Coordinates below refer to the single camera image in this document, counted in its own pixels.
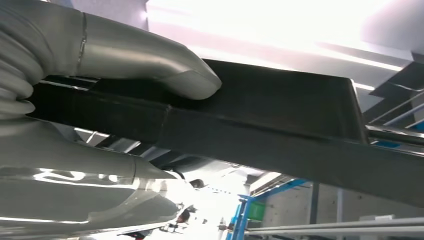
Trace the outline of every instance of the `metal rail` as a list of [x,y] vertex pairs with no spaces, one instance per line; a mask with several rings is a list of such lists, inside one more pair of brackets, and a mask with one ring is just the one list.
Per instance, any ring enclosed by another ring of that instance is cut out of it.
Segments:
[[366,128],[370,138],[421,147],[424,146],[424,133],[421,132],[388,126],[367,125]]
[[393,113],[393,112],[394,112],[394,111],[396,111],[397,109],[400,109],[401,107],[405,106],[406,104],[408,104],[408,103],[412,102],[414,99],[419,98],[419,97],[420,97],[421,95],[423,95],[423,94],[424,94],[424,92],[420,92],[419,94],[415,95],[414,97],[411,97],[410,99],[408,99],[408,100],[406,100],[406,101],[402,102],[401,104],[399,104],[399,105],[395,106],[394,108],[390,109],[389,111],[387,111],[387,112],[383,113],[382,115],[380,115],[380,116],[378,116],[378,117],[374,118],[373,120],[369,121],[369,124],[372,124],[372,123],[374,123],[374,122],[376,122],[376,121],[380,120],[381,118],[383,118],[383,117],[387,116],[388,114]]
[[321,228],[321,229],[294,229],[294,230],[250,230],[245,235],[291,235],[291,236],[422,236],[424,226],[396,226],[396,227],[353,227],[353,228]]
[[250,212],[250,206],[252,202],[263,200],[271,195],[278,194],[289,189],[292,189],[297,186],[301,186],[307,181],[304,179],[292,179],[279,187],[275,187],[270,191],[267,191],[261,195],[250,197],[250,196],[241,196],[246,201],[242,202],[239,209],[237,209],[236,215],[234,216],[234,232],[229,234],[227,237],[228,240],[243,240],[245,235],[245,229],[248,224],[248,217]]
[[404,119],[404,118],[406,118],[406,117],[408,117],[408,116],[410,116],[410,115],[412,115],[412,114],[414,114],[414,113],[416,113],[416,112],[418,112],[418,111],[420,111],[422,109],[424,109],[424,103],[422,103],[422,104],[420,104],[420,105],[412,108],[409,111],[406,111],[406,112],[402,113],[401,115],[393,118],[392,120],[384,123],[383,125],[384,126],[389,126],[391,124],[394,124],[394,123],[396,123],[396,122],[398,122],[398,121],[400,121],[400,120],[402,120],[402,119]]
[[424,225],[424,217],[399,218],[393,220],[368,220],[368,221],[347,221],[337,223],[320,223],[293,226],[259,227],[248,229],[255,231],[279,231],[279,230],[301,230],[301,229],[346,229],[346,228],[366,228],[366,227],[405,227]]

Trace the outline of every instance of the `ceiling light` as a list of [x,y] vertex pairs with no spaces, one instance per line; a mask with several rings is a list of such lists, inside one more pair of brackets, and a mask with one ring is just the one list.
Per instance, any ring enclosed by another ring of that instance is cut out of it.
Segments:
[[[91,131],[91,130],[82,129],[82,128],[78,128],[78,127],[74,128],[74,130],[75,131],[78,131],[78,132],[82,132],[82,133],[87,133],[87,134],[92,134],[93,133],[93,131]],[[105,137],[105,138],[107,138],[107,137],[110,136],[109,134],[100,133],[100,132],[96,132],[95,135],[102,136],[102,137]]]
[[61,224],[88,224],[89,221],[60,221]]
[[250,185],[250,191],[255,191],[256,189],[264,186],[265,184],[271,182],[276,177],[280,176],[281,173],[278,172],[268,172],[261,176],[258,180]]
[[316,44],[313,44],[312,46],[310,46],[310,49],[307,49],[305,52],[317,54],[317,55],[321,55],[321,56],[325,56],[325,57],[329,57],[333,59],[340,59],[340,60],[345,60],[345,61],[354,62],[358,64],[365,64],[365,65],[392,70],[396,72],[399,72],[400,70],[403,69],[401,66],[390,65],[383,62],[368,60],[365,58],[344,54],[341,52],[337,52],[337,51],[333,51],[333,50],[329,50],[329,49],[317,46]]
[[0,217],[0,221],[18,221],[18,222],[34,222],[34,223],[52,223],[53,220],[32,219],[32,218],[16,218],[16,217]]
[[364,85],[364,84],[360,84],[360,83],[353,83],[353,86],[355,88],[359,88],[359,89],[365,89],[365,90],[369,90],[369,91],[374,91],[376,88],[373,86],[369,86],[369,85]]

